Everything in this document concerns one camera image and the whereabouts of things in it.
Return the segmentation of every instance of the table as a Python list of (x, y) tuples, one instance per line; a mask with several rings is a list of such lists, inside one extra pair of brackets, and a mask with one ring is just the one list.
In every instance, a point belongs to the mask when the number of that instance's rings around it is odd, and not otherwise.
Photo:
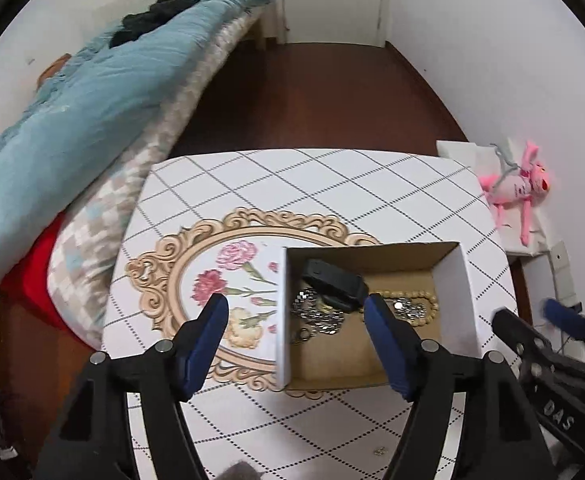
[[(104, 349), (138, 354), (173, 335), (210, 290), (225, 288), (231, 309), (270, 311), (281, 246), (361, 238), (460, 242), (482, 350), (514, 362), (490, 328), (492, 312), (514, 311), (515, 297), (476, 177), (449, 159), (365, 150), (214, 153), (154, 166), (114, 270)], [(245, 460), (267, 479), (383, 477), (410, 406), (387, 386), (276, 391), (274, 332), (266, 320), (258, 336), (224, 338), (204, 388), (182, 406), (208, 474)], [(128, 408), (141, 477), (153, 478), (137, 395)], [(462, 417), (460, 394), (438, 478), (452, 473)]]

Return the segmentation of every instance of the red pillow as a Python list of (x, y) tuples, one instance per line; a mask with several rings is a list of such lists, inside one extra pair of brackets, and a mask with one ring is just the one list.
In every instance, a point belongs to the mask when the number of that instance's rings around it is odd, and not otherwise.
[(72, 333), (50, 299), (47, 285), (48, 263), (63, 218), (64, 213), (59, 213), (43, 230), (28, 254), (4, 277), (0, 290), (12, 300), (23, 301), (26, 309), (46, 323)]

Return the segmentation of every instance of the wooden floor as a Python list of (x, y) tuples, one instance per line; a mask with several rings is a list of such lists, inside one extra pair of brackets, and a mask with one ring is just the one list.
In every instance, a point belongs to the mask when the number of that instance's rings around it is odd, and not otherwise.
[[(435, 155), (461, 130), (399, 54), (345, 44), (257, 52), (242, 44), (205, 91), (172, 156), (256, 148), (340, 147)], [(6, 421), (33, 462), (92, 351), (18, 304), (0, 302)]]
[(171, 156), (258, 148), (436, 155), (466, 140), (399, 53), (350, 44), (241, 45), (205, 91)]

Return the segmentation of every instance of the ornate gold frame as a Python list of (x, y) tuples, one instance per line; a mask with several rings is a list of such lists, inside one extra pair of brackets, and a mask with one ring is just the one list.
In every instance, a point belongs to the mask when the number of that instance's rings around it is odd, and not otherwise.
[[(320, 246), (374, 245), (379, 241), (366, 234), (349, 233), (335, 216), (302, 215), (290, 211), (261, 211), (236, 208), (219, 220), (201, 220), (190, 229), (163, 237), (155, 250), (128, 262), (125, 273), (141, 292), (140, 309), (152, 319), (153, 330), (172, 338), (185, 311), (179, 298), (179, 285), (189, 263), (208, 248), (233, 238), (274, 235), (314, 242)], [(219, 348), (208, 377), (225, 383), (247, 384), (254, 390), (276, 390), (275, 364), (249, 359), (226, 348)]]

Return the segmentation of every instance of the stuffed animal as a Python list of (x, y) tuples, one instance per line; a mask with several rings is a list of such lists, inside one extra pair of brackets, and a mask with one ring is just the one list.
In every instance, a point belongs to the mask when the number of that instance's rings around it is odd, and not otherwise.
[(497, 227), (502, 225), (504, 206), (522, 204), (522, 244), (530, 242), (531, 207), (533, 200), (545, 197), (551, 189), (546, 168), (537, 161), (539, 146), (526, 142), (521, 166), (506, 161), (510, 169), (505, 174), (480, 176), (481, 189), (489, 204), (497, 209)]

